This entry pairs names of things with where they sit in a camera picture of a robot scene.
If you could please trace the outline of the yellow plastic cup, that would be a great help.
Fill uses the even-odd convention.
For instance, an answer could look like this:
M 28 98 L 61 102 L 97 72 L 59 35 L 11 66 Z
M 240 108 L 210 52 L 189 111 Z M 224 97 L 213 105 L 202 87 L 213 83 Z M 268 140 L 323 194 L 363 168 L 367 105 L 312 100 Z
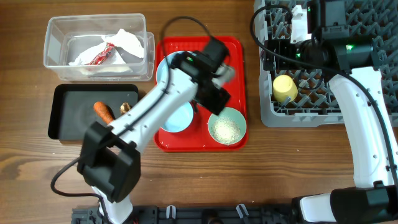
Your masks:
M 279 75 L 272 82 L 272 93 L 280 103 L 283 103 L 287 98 L 290 98 L 289 102 L 291 102 L 297 97 L 298 89 L 290 76 Z

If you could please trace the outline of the brown food scrap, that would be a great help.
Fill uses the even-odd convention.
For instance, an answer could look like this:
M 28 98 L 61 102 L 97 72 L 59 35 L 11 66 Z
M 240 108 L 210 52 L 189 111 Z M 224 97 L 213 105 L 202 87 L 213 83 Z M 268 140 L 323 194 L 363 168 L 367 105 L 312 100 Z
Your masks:
M 127 102 L 124 102 L 121 106 L 120 106 L 120 114 L 124 115 L 126 114 L 129 110 L 131 109 L 131 105 Z

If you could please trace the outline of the orange carrot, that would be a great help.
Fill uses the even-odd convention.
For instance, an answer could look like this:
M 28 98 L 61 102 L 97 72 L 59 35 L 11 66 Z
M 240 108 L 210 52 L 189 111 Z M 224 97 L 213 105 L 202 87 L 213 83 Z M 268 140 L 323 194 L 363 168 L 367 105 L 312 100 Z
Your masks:
M 95 113 L 106 123 L 109 124 L 114 121 L 114 116 L 111 114 L 108 106 L 104 104 L 102 101 L 97 101 L 93 105 L 93 109 Z

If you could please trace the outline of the white napkin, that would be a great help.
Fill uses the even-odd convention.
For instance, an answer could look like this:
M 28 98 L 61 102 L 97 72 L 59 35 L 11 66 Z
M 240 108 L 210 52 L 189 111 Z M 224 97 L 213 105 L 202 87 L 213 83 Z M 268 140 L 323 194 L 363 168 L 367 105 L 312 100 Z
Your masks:
M 127 60 L 123 59 L 118 49 L 124 50 L 130 55 L 138 58 L 144 58 L 144 48 L 139 39 L 132 33 L 126 32 L 124 29 L 119 29 L 116 35 L 109 37 L 102 36 L 102 43 L 90 47 L 80 53 L 77 58 L 69 62 L 69 66 L 88 66 L 81 70 L 84 75 L 94 75 L 96 73 L 123 73 L 132 72 L 132 69 L 127 66 Z M 102 52 L 107 43 L 115 45 L 112 55 L 105 60 L 101 65 L 88 65 L 97 54 Z

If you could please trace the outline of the red snack wrapper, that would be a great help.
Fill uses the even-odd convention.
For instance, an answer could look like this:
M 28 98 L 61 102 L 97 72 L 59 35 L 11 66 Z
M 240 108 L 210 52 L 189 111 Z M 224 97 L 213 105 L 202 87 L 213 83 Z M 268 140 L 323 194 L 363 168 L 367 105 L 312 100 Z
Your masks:
M 107 43 L 104 50 L 99 54 L 97 54 L 95 58 L 90 63 L 88 63 L 88 65 L 101 65 L 105 60 L 107 60 L 112 55 L 114 48 L 115 48 L 114 44 Z

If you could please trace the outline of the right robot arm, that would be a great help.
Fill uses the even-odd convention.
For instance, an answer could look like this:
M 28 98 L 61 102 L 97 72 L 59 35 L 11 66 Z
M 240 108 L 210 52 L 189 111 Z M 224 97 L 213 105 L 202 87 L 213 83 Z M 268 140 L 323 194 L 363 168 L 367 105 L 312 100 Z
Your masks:
M 346 1 L 256 1 L 260 106 L 268 127 L 343 123 L 354 186 L 296 197 L 291 223 L 397 219 L 397 142 L 382 92 L 380 32 L 353 24 Z

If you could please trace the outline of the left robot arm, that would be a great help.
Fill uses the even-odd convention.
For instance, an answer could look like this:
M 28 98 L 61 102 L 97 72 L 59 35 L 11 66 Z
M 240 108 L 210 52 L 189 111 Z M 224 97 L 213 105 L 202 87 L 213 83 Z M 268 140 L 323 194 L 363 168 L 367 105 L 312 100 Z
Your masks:
M 219 114 L 230 98 L 223 85 L 235 71 L 222 56 L 175 52 L 162 65 L 166 73 L 140 102 L 107 126 L 93 123 L 83 139 L 77 171 L 108 223 L 124 223 L 132 213 L 129 194 L 141 176 L 141 154 L 169 117 L 192 100 Z

